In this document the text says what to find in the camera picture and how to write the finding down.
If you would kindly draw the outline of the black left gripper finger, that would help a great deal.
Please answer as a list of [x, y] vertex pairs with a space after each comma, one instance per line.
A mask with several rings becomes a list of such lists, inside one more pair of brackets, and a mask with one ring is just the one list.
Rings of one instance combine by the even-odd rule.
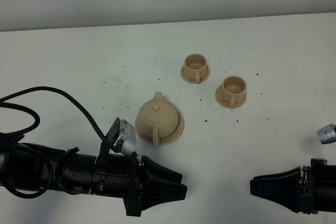
[[144, 163], [144, 168], [152, 174], [171, 182], [182, 182], [182, 174], [157, 164], [147, 156], [142, 156], [141, 161]]
[[148, 179], [142, 183], [142, 210], [167, 202], [184, 200], [187, 186], [169, 180]]

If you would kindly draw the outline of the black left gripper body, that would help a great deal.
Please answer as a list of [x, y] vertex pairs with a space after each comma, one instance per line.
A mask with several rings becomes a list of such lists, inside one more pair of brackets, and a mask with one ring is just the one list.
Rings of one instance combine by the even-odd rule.
[[121, 198], [126, 214], [139, 217], [144, 210], [144, 192], [144, 176], [136, 153], [99, 153], [90, 185], [92, 195]]

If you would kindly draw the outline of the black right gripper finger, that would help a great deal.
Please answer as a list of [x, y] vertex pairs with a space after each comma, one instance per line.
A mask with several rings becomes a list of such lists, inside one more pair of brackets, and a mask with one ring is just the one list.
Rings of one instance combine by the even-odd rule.
[[300, 167], [287, 172], [257, 176], [250, 181], [250, 193], [298, 213], [297, 198], [300, 190], [300, 179]]

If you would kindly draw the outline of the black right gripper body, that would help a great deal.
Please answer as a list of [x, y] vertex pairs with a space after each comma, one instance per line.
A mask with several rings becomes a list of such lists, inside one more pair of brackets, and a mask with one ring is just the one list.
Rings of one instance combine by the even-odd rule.
[[335, 166], [327, 160], [311, 159], [307, 183], [298, 196], [299, 211], [317, 214], [320, 211], [335, 212]]

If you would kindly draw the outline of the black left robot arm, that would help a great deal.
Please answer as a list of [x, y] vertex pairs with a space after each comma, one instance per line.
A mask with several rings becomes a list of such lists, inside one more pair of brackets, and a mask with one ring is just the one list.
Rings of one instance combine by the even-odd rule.
[[63, 151], [36, 144], [1, 149], [1, 186], [15, 196], [31, 199], [55, 190], [121, 198], [126, 214], [134, 217], [185, 199], [182, 178], [146, 156], [111, 154], [105, 146], [98, 156], [80, 154], [77, 147]]

